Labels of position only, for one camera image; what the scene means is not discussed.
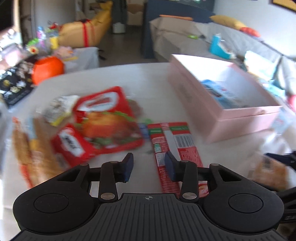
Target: television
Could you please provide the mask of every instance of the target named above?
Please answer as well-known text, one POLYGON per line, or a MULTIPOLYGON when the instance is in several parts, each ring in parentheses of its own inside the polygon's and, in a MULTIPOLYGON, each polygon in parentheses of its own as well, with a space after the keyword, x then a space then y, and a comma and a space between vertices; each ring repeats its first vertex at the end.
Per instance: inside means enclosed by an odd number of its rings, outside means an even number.
POLYGON ((0 31, 13 25, 13 0, 0 0, 0 31))

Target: metal screw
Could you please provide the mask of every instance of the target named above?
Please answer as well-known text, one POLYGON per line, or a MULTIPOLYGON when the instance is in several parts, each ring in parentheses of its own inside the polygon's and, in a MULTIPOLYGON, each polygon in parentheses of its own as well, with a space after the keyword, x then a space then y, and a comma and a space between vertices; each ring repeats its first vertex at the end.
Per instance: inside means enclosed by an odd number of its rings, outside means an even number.
POLYGON ((182 197, 187 200, 193 200, 193 199, 197 198, 197 195, 193 192, 186 192, 182 195, 182 197))
POLYGON ((111 192, 105 192, 101 195, 101 198, 104 200, 111 200, 111 199, 115 198, 115 195, 111 192))

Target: red pillow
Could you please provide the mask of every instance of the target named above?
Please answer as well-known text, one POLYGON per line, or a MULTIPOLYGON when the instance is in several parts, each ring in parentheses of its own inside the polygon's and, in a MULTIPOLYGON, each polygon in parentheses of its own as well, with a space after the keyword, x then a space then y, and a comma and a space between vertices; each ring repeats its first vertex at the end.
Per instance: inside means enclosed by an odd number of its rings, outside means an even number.
POLYGON ((254 36, 254 37, 261 37, 260 33, 258 31, 256 31, 255 29, 253 28, 249 28, 249 27, 242 27, 240 29, 240 31, 248 34, 248 35, 251 35, 251 36, 254 36))

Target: sofa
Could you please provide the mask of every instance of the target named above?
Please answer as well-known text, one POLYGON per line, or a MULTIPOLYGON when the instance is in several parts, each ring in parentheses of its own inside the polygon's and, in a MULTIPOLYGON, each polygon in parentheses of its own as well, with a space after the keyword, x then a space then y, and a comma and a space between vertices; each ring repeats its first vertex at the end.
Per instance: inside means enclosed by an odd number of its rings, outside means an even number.
POLYGON ((156 18, 150 21, 150 30, 155 57, 160 62, 169 61, 171 54, 185 54, 222 59, 209 52, 213 35, 220 33, 228 47, 237 55, 227 60, 240 65, 248 50, 270 60, 277 66, 274 76, 288 95, 296 94, 296 64, 280 52, 265 44, 262 39, 251 37, 236 29, 214 22, 197 23, 176 18, 156 18), (188 38, 196 35, 198 39, 188 38))
POLYGON ((59 45, 72 48, 97 46, 111 26, 112 1, 100 3, 101 11, 92 20, 66 23, 59 32, 59 45))

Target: green stripe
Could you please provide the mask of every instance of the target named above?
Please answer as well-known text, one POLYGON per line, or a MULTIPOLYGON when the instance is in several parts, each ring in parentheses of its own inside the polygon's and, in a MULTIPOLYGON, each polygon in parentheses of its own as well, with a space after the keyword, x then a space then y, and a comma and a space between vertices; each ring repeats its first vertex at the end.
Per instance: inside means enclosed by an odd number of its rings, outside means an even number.
POLYGON ((152 135, 152 134, 161 134, 163 131, 161 128, 152 128, 152 129, 149 129, 149 135, 152 135))
POLYGON ((171 131, 184 131, 184 130, 188 131, 189 128, 188 126, 171 126, 170 130, 171 131))

